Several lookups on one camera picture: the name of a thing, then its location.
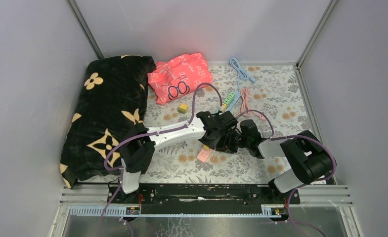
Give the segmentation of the blue power strip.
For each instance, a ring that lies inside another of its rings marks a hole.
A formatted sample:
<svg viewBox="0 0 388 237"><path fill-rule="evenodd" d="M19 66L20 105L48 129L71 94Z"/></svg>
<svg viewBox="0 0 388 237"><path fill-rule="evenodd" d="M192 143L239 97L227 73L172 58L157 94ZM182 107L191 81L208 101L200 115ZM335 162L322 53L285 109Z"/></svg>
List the blue power strip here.
<svg viewBox="0 0 388 237"><path fill-rule="evenodd" d="M246 87L242 87L240 85L240 82L242 81L249 81L251 83L256 83L256 79L249 75L245 69L240 65L240 62L237 58L232 57L229 59L229 65L237 72L237 90L235 90L235 97L233 98L233 101L230 105L227 105L227 108L225 111L230 111L233 109L239 100L242 101L242 105L245 105L246 103L246 94L248 89Z"/></svg>

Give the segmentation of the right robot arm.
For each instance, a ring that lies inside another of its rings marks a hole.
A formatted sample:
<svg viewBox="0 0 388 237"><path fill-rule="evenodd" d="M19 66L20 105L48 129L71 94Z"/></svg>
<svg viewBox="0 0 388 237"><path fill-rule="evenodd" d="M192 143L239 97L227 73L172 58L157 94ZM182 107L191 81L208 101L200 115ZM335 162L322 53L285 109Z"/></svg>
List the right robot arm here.
<svg viewBox="0 0 388 237"><path fill-rule="evenodd" d="M230 154L238 149L246 149L259 159L286 158L290 169L268 183L267 195L274 203L281 203L287 192L309 185L336 168L332 155L309 130L287 137L264 138L253 120L244 120L239 128L226 130L215 147L216 151Z"/></svg>

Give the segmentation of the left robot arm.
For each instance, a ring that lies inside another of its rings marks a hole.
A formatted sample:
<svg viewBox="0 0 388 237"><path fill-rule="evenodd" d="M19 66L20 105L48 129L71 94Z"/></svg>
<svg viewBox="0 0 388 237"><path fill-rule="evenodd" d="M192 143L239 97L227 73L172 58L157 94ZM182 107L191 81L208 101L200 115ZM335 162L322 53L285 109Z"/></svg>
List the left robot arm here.
<svg viewBox="0 0 388 237"><path fill-rule="evenodd" d="M146 172L156 151L174 144L198 140L216 149L223 137L235 129L238 121L230 112L199 112L186 121L162 127L136 124L117 149L121 155L119 197L126 203L137 198L139 179Z"/></svg>

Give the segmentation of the green plug cube bottom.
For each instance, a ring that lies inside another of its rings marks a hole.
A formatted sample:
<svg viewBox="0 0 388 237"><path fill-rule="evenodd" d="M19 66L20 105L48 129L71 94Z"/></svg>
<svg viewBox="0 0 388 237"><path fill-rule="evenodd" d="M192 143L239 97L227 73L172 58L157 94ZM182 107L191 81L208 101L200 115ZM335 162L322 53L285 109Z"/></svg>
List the green plug cube bottom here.
<svg viewBox="0 0 388 237"><path fill-rule="evenodd" d="M230 92L229 95L227 96L227 100L233 100L233 98L235 97L235 92Z"/></svg>

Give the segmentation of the pink power strip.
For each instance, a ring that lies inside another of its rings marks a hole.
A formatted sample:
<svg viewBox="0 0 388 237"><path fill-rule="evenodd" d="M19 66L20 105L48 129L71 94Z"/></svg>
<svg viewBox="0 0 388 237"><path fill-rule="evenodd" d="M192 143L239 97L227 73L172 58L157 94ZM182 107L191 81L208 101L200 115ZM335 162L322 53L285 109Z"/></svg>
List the pink power strip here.
<svg viewBox="0 0 388 237"><path fill-rule="evenodd" d="M238 102L241 101L241 106L240 106L240 109L239 109L239 112L235 113L234 116L235 117L238 117L238 116L246 116L246 117L249 117L250 114L255 114L257 115L261 120L265 120L264 116L262 115L259 115L257 112L248 112L248 110L250 110L250 106L249 106L249 98L250 98L250 95L251 95L251 91L248 89L247 91L247 94L246 94L246 103L245 105L242 105L242 101L239 100ZM206 162L209 158L209 156L211 155L212 153L212 149L210 148L208 151L207 150L204 150L202 148L202 150L198 153L197 155L197 159L200 160L201 162Z"/></svg>

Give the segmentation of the green plug cube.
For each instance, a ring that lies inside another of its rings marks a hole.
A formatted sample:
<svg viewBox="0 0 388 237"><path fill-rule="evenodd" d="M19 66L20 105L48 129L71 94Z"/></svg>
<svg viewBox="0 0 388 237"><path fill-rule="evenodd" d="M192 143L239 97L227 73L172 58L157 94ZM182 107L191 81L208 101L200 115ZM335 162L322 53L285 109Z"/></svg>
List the green plug cube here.
<svg viewBox="0 0 388 237"><path fill-rule="evenodd" d="M224 102L224 104L226 104L226 105L230 105L232 101L233 101L233 98L227 97L223 102Z"/></svg>
<svg viewBox="0 0 388 237"><path fill-rule="evenodd" d="M235 97L235 92L230 92L229 95L227 96L227 100L233 100L233 98Z"/></svg>

